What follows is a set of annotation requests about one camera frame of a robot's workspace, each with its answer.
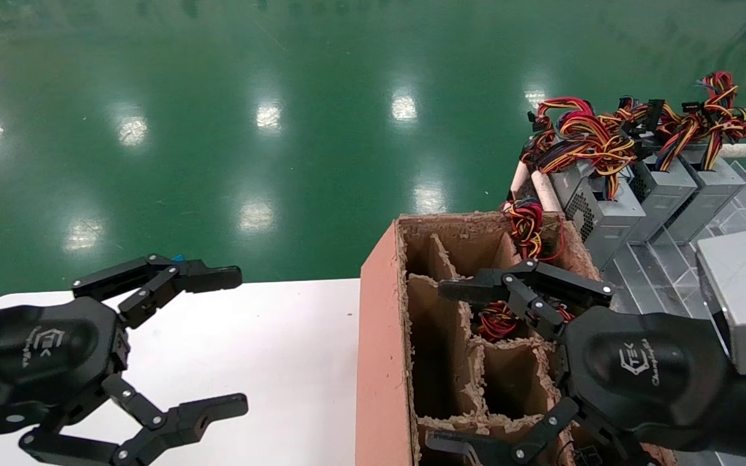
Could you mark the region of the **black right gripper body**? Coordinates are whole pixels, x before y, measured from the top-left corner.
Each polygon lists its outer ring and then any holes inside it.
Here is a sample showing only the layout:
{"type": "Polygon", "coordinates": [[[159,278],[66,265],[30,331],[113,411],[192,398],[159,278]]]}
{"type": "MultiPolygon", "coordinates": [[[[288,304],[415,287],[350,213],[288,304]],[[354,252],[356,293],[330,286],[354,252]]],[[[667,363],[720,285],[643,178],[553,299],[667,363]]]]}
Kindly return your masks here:
{"type": "Polygon", "coordinates": [[[734,369],[709,320],[593,307],[561,333],[556,375],[580,422],[667,449],[708,445],[734,369]]]}

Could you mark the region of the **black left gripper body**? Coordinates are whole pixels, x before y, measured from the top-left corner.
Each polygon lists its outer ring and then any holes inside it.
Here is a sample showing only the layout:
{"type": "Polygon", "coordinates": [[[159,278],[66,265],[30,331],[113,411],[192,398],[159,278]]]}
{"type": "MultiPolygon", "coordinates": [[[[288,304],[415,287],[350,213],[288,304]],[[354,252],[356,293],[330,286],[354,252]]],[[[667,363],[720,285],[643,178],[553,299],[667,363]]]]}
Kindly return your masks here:
{"type": "Polygon", "coordinates": [[[58,409],[80,421],[106,400],[102,381],[126,370],[128,352],[120,316],[94,298],[0,309],[0,434],[58,409]]]}

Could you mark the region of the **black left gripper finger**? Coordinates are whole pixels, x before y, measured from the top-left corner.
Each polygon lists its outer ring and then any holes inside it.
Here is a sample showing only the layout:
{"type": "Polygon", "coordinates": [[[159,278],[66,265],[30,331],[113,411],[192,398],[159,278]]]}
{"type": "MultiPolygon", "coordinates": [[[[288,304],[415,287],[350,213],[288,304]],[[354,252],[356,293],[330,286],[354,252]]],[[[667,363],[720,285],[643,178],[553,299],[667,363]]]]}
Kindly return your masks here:
{"type": "Polygon", "coordinates": [[[159,254],[143,256],[92,272],[72,284],[75,298],[99,302],[132,292],[118,305],[124,327],[136,329],[177,295],[235,289],[243,284],[237,266],[207,267],[201,260],[175,261],[159,254]]]}
{"type": "Polygon", "coordinates": [[[166,412],[145,398],[119,374],[109,375],[96,389],[101,401],[112,400],[140,429],[122,443],[78,438],[62,434],[74,414],[85,411],[75,402],[51,413],[19,440],[21,450],[40,463],[54,465],[151,465],[168,451],[198,443],[209,425],[246,415],[246,395],[230,394],[190,401],[166,412]]]}

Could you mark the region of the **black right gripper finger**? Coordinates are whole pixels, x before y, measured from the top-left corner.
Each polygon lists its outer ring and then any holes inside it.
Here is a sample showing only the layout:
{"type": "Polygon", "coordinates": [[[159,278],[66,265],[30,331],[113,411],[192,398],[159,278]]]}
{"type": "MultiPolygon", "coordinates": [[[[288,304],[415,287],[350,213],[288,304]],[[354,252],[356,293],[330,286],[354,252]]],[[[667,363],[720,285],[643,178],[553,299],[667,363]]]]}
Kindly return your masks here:
{"type": "Polygon", "coordinates": [[[429,449],[458,454],[473,465],[544,465],[539,456],[557,442],[560,434],[572,423],[582,425],[601,443],[614,446],[620,456],[621,465],[660,465],[640,445],[631,432],[613,430],[587,409],[583,403],[571,396],[561,398],[541,421],[516,443],[482,436],[445,430],[430,430],[424,434],[424,443],[429,449]]]}
{"type": "Polygon", "coordinates": [[[571,315],[580,316],[592,307],[609,307],[613,297],[609,283],[537,260],[509,269],[480,269],[471,278],[442,280],[438,292],[442,298],[474,305],[503,302],[547,341],[560,341],[568,324],[548,302],[551,298],[565,304],[571,315]]]}

